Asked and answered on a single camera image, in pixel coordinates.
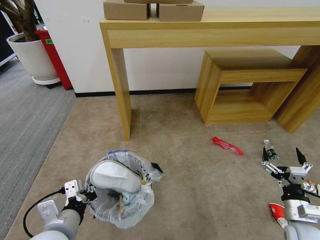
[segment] wastebasket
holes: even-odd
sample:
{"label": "wastebasket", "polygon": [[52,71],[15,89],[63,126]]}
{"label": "wastebasket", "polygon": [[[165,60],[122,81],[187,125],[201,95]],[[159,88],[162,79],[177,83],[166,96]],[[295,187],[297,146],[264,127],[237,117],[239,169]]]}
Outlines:
{"label": "wastebasket", "polygon": [[[133,152],[126,150],[109,152],[97,165],[102,161],[115,161],[123,164],[141,177],[142,184],[140,190],[130,200],[130,203],[125,206],[122,213],[119,202],[120,193],[114,191],[114,189],[95,187],[94,191],[97,194],[97,198],[88,204],[91,212],[100,221],[110,222],[118,228],[127,229],[133,227],[142,220],[153,206],[154,193],[151,185],[153,182],[160,181],[164,174],[158,164],[150,163]],[[92,187],[90,175],[97,165],[89,171],[86,177],[86,189]]]}

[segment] carpet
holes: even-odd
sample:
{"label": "carpet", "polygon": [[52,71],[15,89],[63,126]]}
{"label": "carpet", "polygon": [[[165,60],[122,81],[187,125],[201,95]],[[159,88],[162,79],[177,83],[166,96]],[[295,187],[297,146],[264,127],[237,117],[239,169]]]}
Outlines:
{"label": "carpet", "polygon": [[[269,208],[270,202],[281,203],[282,191],[261,167],[263,140],[271,141],[284,166],[298,166],[299,147],[314,164],[310,178],[319,182],[320,111],[289,134],[275,120],[205,125],[194,94],[131,96],[131,101],[131,139],[125,142],[114,96],[76,99],[6,239],[28,239],[22,228],[28,207],[66,181],[84,182],[90,168],[117,149],[131,150],[164,170],[164,178],[153,184],[154,206],[127,230],[93,219],[87,209],[77,240],[283,239]],[[244,155],[214,145],[213,136]],[[27,224],[33,234],[43,229],[36,209]]]}
{"label": "carpet", "polygon": [[0,239],[4,239],[75,100],[36,85],[16,58],[0,68]]}

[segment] beige carpet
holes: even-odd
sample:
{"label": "beige carpet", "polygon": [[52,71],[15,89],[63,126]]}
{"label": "beige carpet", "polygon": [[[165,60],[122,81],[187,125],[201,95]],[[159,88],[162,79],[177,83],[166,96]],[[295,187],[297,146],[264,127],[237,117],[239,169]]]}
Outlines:
{"label": "beige carpet", "polygon": [[[215,239],[278,240],[283,230],[268,203],[281,203],[277,181],[261,167],[266,138],[279,164],[296,166],[295,147],[315,165],[320,182],[320,111],[295,134],[276,121],[203,124],[193,94],[132,96],[130,142],[123,140],[115,97],[77,99],[6,239],[28,239],[22,228],[26,209],[64,182],[84,178],[110,150],[128,149],[157,162],[165,177],[153,185],[155,204],[132,229],[121,230],[86,211],[77,240]],[[219,138],[239,146],[244,156],[213,145]],[[313,204],[320,201],[311,199]],[[43,228],[36,210],[28,217],[33,234]]]}

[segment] red trash can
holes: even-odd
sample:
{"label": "red trash can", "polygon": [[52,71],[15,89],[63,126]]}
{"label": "red trash can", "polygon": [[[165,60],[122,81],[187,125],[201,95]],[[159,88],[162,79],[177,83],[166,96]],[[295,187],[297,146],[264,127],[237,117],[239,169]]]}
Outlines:
{"label": "red trash can", "polygon": [[51,40],[51,37],[47,30],[41,29],[34,32],[39,36],[39,38],[42,41],[42,44],[44,48],[46,49],[48,56],[57,71],[58,77],[60,78],[60,81],[64,87],[65,90],[69,90],[72,88],[72,84],[70,82],[70,79],[68,77],[68,74],[66,70],[64,69],[64,66],[61,62],[61,59],[57,53],[56,48],[53,45],[53,42]]}

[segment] plastic bottle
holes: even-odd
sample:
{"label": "plastic bottle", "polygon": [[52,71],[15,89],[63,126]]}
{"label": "plastic bottle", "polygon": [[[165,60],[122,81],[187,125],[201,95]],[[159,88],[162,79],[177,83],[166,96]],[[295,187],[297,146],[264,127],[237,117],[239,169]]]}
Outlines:
{"label": "plastic bottle", "polygon": [[276,153],[276,151],[274,150],[274,147],[271,146],[271,143],[268,139],[264,140],[264,145],[265,148],[267,150],[269,159],[271,159],[272,161],[276,162],[280,159],[279,155]]}

